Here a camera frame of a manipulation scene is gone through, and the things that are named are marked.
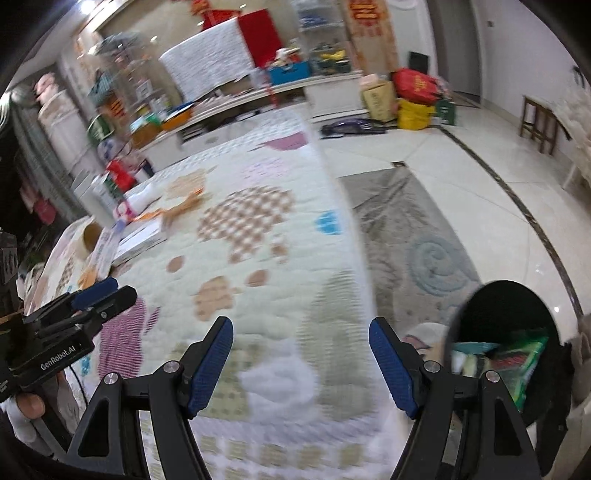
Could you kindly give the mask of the white gloved left hand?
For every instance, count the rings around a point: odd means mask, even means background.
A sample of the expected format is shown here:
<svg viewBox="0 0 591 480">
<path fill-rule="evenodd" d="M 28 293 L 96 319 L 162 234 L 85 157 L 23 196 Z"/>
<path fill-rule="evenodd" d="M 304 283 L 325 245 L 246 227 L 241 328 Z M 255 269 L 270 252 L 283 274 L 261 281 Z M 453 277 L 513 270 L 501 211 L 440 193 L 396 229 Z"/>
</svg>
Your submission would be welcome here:
<svg viewBox="0 0 591 480">
<path fill-rule="evenodd" d="M 7 417 L 15 437 L 43 456 L 54 458 L 54 449 L 40 436 L 34 422 L 46 413 L 45 401 L 49 410 L 56 413 L 70 434 L 73 434 L 81 419 L 79 404 L 63 372 L 54 380 L 45 382 L 41 389 L 43 395 L 21 393 L 1 403 L 1 412 Z"/>
</svg>

